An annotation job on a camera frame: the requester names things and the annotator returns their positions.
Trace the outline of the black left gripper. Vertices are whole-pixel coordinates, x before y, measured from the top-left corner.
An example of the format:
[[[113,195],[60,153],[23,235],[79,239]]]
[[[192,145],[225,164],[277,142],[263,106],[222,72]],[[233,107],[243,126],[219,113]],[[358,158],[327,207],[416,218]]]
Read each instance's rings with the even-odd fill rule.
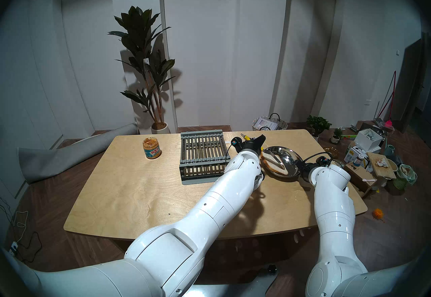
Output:
[[[259,137],[253,138],[253,140],[245,140],[242,143],[242,150],[248,149],[253,151],[257,156],[261,154],[262,146],[266,140],[266,137],[262,134]]]

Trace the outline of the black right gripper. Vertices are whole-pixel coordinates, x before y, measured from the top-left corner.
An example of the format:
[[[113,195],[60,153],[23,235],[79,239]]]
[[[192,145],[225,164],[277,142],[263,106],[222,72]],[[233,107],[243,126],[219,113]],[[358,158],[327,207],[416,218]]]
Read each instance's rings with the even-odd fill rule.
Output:
[[[318,163],[306,163],[304,161],[297,161],[297,169],[300,172],[301,178],[305,182],[310,182],[310,173],[316,167],[319,167]]]

